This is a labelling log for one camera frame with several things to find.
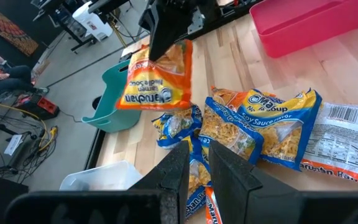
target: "teal plastic bin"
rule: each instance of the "teal plastic bin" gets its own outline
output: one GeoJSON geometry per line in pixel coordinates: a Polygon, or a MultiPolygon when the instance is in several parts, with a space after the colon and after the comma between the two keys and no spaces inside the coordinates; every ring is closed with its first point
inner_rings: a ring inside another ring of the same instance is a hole
{"type": "Polygon", "coordinates": [[[102,79],[106,83],[106,90],[93,118],[83,117],[82,122],[107,133],[128,129],[138,122],[141,111],[116,109],[116,101],[124,91],[127,82],[128,65],[129,60],[126,60],[110,68],[102,75],[102,79]]]}

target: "ramen noodle package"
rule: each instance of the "ramen noodle package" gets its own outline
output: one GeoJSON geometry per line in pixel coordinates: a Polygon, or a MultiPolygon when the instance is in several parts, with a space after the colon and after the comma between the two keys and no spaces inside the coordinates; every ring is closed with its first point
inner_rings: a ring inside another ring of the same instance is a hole
{"type": "Polygon", "coordinates": [[[149,48],[132,55],[124,93],[117,109],[177,110],[190,107],[190,40],[174,44],[156,62],[149,60],[149,48]]]}
{"type": "Polygon", "coordinates": [[[205,101],[204,122],[199,139],[204,160],[208,158],[209,142],[216,140],[251,164],[256,163],[264,142],[262,135],[249,126],[244,118],[211,97],[205,101]]]}
{"type": "Polygon", "coordinates": [[[209,166],[203,162],[200,155],[190,154],[190,177],[188,199],[186,203],[186,218],[205,205],[205,186],[211,185],[209,166]]]}
{"type": "MultiPolygon", "coordinates": [[[[271,93],[264,93],[268,96],[275,96],[271,93]]],[[[214,101],[227,106],[230,110],[237,112],[242,102],[247,97],[248,92],[238,92],[212,86],[212,96],[214,101]]]]}
{"type": "Polygon", "coordinates": [[[214,189],[205,187],[206,193],[206,223],[222,224],[221,214],[219,213],[218,203],[216,202],[214,189]]]}
{"type": "Polygon", "coordinates": [[[261,158],[299,170],[320,104],[314,90],[288,101],[251,90],[238,113],[264,137],[261,158]]]}
{"type": "Polygon", "coordinates": [[[160,133],[158,146],[171,149],[184,137],[199,132],[203,117],[200,108],[192,105],[186,110],[166,112],[152,122],[160,133]]]}
{"type": "Polygon", "coordinates": [[[358,106],[324,102],[301,167],[358,183],[358,106]]]}

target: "jeans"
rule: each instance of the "jeans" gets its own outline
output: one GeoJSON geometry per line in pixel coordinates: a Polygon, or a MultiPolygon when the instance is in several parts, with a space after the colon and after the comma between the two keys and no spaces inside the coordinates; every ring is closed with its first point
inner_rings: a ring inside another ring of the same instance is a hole
{"type": "Polygon", "coordinates": [[[6,91],[24,90],[35,93],[37,91],[31,83],[31,69],[26,65],[8,68],[9,78],[0,80],[0,94],[6,91]]]}

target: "shoe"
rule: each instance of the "shoe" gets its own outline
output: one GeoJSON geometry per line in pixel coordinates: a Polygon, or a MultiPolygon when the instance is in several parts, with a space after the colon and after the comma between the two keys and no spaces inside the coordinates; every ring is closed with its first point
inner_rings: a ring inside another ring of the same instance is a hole
{"type": "Polygon", "coordinates": [[[49,88],[37,88],[37,94],[45,96],[49,92],[49,88]]]}

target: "pink plastic bin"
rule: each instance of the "pink plastic bin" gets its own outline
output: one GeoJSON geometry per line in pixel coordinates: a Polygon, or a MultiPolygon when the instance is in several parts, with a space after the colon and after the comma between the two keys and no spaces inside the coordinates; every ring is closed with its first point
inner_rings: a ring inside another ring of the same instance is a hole
{"type": "Polygon", "coordinates": [[[265,0],[250,14],[273,58],[358,28],[358,0],[265,0]]]}

